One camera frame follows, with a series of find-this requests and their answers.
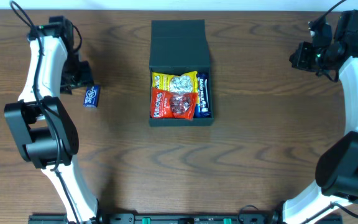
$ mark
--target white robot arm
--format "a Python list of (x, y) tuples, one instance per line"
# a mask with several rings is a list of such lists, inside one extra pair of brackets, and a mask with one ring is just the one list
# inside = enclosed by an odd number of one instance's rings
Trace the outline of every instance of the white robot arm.
[[(36, 32), (43, 47), (37, 85), (39, 99), (44, 107), (54, 112), (49, 116), (57, 128), (63, 149), (56, 151), (51, 127), (30, 129), (28, 126), (45, 118), (35, 102), (33, 91), (40, 57), (40, 45), (34, 31), (29, 34), (32, 55), (25, 87), (17, 103), (6, 105), (5, 117), (22, 157), (40, 168), (55, 186), (66, 208), (67, 220), (90, 222), (97, 217), (98, 201), (86, 186), (79, 168), (76, 156), (78, 134), (59, 100), (60, 92), (71, 93), (72, 88), (93, 84), (89, 65), (78, 60), (78, 52), (73, 49), (73, 25), (68, 19), (51, 17), (49, 24), (38, 26)], [(56, 161), (58, 153), (61, 154), (60, 161)], [(60, 175), (53, 170), (57, 162), (60, 163), (57, 169)]]
[(300, 44), (290, 61), (294, 68), (317, 72), (317, 76), (329, 77), (327, 71), (336, 72), (336, 78), (329, 79), (334, 82), (339, 79), (343, 86), (345, 137), (320, 158), (316, 170), (316, 180), (319, 181), (315, 180), (301, 194), (283, 204), (282, 221), (287, 224), (313, 224), (338, 209), (335, 204), (345, 207), (358, 203), (358, 11), (342, 13), (335, 42), (331, 45), (331, 38), (326, 39), (327, 43), (321, 41), (324, 35), (327, 37), (327, 33), (322, 31), (323, 27), (329, 25), (325, 23), (325, 19), (317, 22), (321, 23), (316, 26), (320, 30), (314, 27), (317, 32), (314, 32), (313, 44)]

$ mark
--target open box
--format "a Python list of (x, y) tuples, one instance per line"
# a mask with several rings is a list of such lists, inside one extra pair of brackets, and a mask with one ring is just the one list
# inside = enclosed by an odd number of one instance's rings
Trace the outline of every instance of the open box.
[(211, 62), (205, 37), (204, 20), (152, 21), (152, 43), (150, 49), (150, 100), (152, 72), (182, 75), (197, 71), (209, 75), (208, 103), (211, 116), (208, 118), (152, 119), (150, 126), (207, 126), (214, 120), (212, 101)]

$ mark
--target blue snack package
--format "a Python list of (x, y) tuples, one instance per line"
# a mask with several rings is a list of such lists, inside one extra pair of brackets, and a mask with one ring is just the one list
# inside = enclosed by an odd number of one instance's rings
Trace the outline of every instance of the blue snack package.
[(84, 107), (98, 107), (100, 85), (88, 86), (85, 92)]
[(208, 102), (208, 75), (197, 74), (198, 100), (196, 105), (195, 117), (206, 118), (211, 115)]

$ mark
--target wood grain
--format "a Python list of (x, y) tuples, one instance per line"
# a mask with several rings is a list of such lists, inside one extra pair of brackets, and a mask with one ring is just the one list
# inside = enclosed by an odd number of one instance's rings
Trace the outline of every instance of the wood grain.
[[(96, 110), (83, 108), (84, 89), (61, 99), (80, 136), (85, 178), (105, 210), (235, 213), (250, 203), (270, 210), (313, 181), (319, 156), (343, 135), (341, 84), (288, 61), (320, 13), (29, 11), (36, 24), (60, 14), (80, 29), (82, 56), (102, 85)], [(337, 17), (328, 17), (333, 27)], [(149, 127), (152, 19), (206, 20), (212, 126)], [(0, 223), (65, 212), (49, 180), (21, 159), (3, 116), (27, 77), (28, 31), (0, 11)], [(351, 209), (358, 213), (358, 205)]]

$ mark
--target black cable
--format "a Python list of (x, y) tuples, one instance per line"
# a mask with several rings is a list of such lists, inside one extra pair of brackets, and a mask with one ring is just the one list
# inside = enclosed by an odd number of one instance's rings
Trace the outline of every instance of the black cable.
[(325, 72), (322, 71), (322, 70), (319, 70), (319, 71), (317, 72), (316, 75), (317, 75), (318, 77), (320, 76), (320, 74), (319, 74), (320, 72), (321, 72), (325, 77), (327, 77), (328, 80), (331, 81), (331, 82), (337, 83), (337, 82), (339, 81), (339, 73), (338, 73), (337, 70), (335, 71), (335, 77), (334, 77), (334, 78), (332, 78), (328, 73), (325, 73)]
[(309, 223), (310, 221), (314, 220), (315, 218), (319, 217), (321, 214), (323, 214), (324, 212), (327, 212), (330, 209), (333, 209), (335, 206), (337, 206), (338, 208), (340, 208), (342, 211), (346, 212), (348, 215), (354, 217), (354, 218), (358, 218), (358, 214), (348, 210), (347, 208), (343, 207), (342, 205), (338, 204), (337, 202), (334, 203), (330, 203), (327, 207), (323, 208), (321, 211), (319, 211), (318, 213), (316, 213), (315, 215), (313, 215), (310, 218), (307, 218), (304, 222), (302, 222), (301, 224), (306, 224)]
[(343, 207), (342, 205), (338, 204), (338, 203), (332, 203), (334, 206), (337, 206), (338, 208), (340, 208), (342, 211), (346, 212), (348, 215), (354, 217), (354, 218), (358, 218), (358, 214), (355, 214), (354, 212), (348, 210), (347, 208)]
[(80, 223), (80, 221), (78, 220), (77, 214), (76, 214), (76, 212), (75, 212), (73, 202), (70, 200), (70, 196), (69, 196), (69, 194), (68, 194), (68, 192), (67, 192), (66, 184), (65, 184), (65, 181), (63, 180), (63, 177), (62, 177), (61, 173), (59, 172), (59, 170), (55, 170), (55, 174), (56, 174), (56, 176), (59, 178), (60, 184), (61, 184), (62, 187), (63, 187), (63, 191), (65, 192), (65, 195), (66, 195), (66, 198), (67, 198), (67, 200), (68, 200), (68, 203), (70, 204), (70, 207), (71, 207), (71, 209), (73, 210), (73, 213), (74, 213), (74, 217), (75, 217), (76, 222), (77, 222), (77, 223)]
[(338, 3), (336, 3), (333, 7), (331, 7), (330, 9), (328, 9), (328, 11), (326, 13), (324, 13), (322, 16), (320, 16), (313, 24), (312, 24), (312, 28), (311, 30), (314, 30), (315, 25), (319, 24), (319, 22), (321, 22), (322, 19), (324, 19), (330, 12), (332, 12), (336, 7), (338, 7), (338, 5), (344, 3), (346, 0), (341, 0)]
[[(41, 67), (41, 63), (42, 63), (42, 57), (44, 56), (43, 53), (43, 47), (42, 47), (42, 43), (41, 43), (41, 38), (39, 36), (39, 33), (37, 32), (37, 28), (34, 25), (34, 23), (32, 22), (32, 20), (30, 19), (30, 17), (25, 13), (25, 11), (20, 7), (20, 5), (18, 5), (18, 3), (16, 3), (15, 1), (11, 1), (10, 2), (11, 8), (14, 11), (14, 13), (26, 24), (30, 27), (30, 31), (35, 34), (35, 37), (37, 38), (38, 41), (38, 45), (39, 45), (39, 57), (38, 57), (38, 62), (37, 62), (37, 67), (35, 68), (35, 75), (34, 75), (34, 83), (32, 86), (33, 92), (34, 92), (34, 97), (35, 97), (35, 101), (37, 102), (37, 105), (40, 107), (40, 110), (42, 112), (42, 114), (45, 116), (45, 120), (47, 121), (48, 125), (50, 125), (52, 127), (52, 131), (51, 134), (55, 136), (56, 139), (56, 143), (57, 143), (57, 159), (56, 159), (56, 163), (55, 163), (55, 167), (53, 169), (51, 169), (51, 171), (54, 171), (56, 173), (56, 176), (59, 178), (59, 181), (63, 187), (63, 190), (65, 192), (66, 198), (68, 200), (68, 202), (70, 203), (70, 207), (73, 211), (73, 214), (75, 216), (75, 220), (77, 221), (77, 223), (80, 223), (78, 221), (78, 217), (77, 217), (77, 213), (75, 212), (73, 203), (70, 199), (70, 196), (68, 195), (67, 189), (66, 189), (66, 185), (62, 179), (62, 176), (60, 175), (59, 171), (57, 170), (57, 168), (59, 167), (59, 163), (60, 163), (60, 150), (61, 150), (61, 145), (60, 145), (60, 138), (56, 129), (55, 124), (53, 123), (52, 119), (50, 118), (49, 114), (46, 112), (44, 105), (41, 103), (39, 97), (38, 97), (38, 77), (39, 77), (39, 72), (40, 72), (40, 67)], [(16, 9), (14, 8), (14, 6), (16, 6), (20, 12), (25, 16), (25, 18), (27, 19), (24, 20), (22, 16), (19, 15), (19, 13), (16, 11)]]
[(239, 223), (241, 223), (241, 224), (244, 224), (244, 220), (240, 219), (240, 215), (242, 214), (242, 212), (243, 212), (246, 208), (254, 208), (254, 209), (256, 209), (256, 210), (259, 210), (257, 207), (255, 207), (255, 206), (253, 206), (253, 205), (246, 205), (246, 206), (240, 208), (239, 214), (238, 214), (237, 218), (238, 218), (238, 220), (239, 220)]
[(323, 214), (324, 212), (327, 212), (330, 209), (333, 209), (335, 207), (335, 205), (330, 204), (327, 207), (323, 208), (320, 212), (316, 213), (315, 215), (313, 215), (310, 218), (307, 218), (305, 221), (303, 221), (301, 224), (307, 224), (310, 221), (314, 220), (315, 218), (319, 217), (321, 214)]
[(81, 36), (80, 31), (78, 30), (77, 26), (73, 25), (73, 27), (77, 31), (78, 36), (80, 37), (80, 43), (78, 44), (77, 48), (74, 49), (74, 53), (77, 53), (77, 51), (79, 51), (79, 49), (81, 48), (81, 45), (82, 45), (82, 36)]

